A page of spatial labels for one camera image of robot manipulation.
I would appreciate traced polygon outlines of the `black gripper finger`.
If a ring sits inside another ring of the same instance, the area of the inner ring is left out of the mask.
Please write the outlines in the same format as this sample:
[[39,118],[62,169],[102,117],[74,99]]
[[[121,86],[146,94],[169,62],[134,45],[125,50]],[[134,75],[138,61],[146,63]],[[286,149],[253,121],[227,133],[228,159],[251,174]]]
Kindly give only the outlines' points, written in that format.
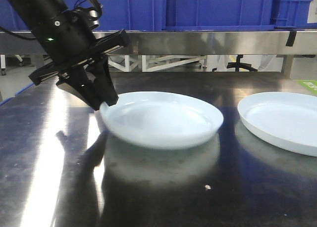
[[60,71],[56,85],[59,89],[76,96],[94,110],[99,110],[102,100],[84,68]]
[[105,102],[108,106],[115,105],[118,94],[114,88],[108,68],[108,56],[105,56],[86,68],[86,72],[94,76],[89,91],[89,105],[100,106]]

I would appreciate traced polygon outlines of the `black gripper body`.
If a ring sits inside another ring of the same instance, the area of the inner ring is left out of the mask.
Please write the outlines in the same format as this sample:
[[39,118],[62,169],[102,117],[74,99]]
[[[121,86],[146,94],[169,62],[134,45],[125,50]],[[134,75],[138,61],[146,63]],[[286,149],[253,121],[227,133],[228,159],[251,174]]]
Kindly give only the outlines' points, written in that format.
[[29,75],[35,85],[129,44],[125,30],[96,39],[85,20],[71,11],[37,24],[31,32],[52,60]]

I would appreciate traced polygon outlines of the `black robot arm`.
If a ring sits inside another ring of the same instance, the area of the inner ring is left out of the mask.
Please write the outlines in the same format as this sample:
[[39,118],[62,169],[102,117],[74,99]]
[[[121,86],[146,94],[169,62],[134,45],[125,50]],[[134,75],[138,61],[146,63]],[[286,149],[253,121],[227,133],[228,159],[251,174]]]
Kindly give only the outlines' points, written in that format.
[[118,94],[108,68],[108,53],[129,44],[125,30],[96,38],[95,22],[102,15],[98,0],[90,7],[69,9],[64,0],[8,0],[51,62],[30,74],[39,85],[58,77],[56,85],[95,110],[115,105]]

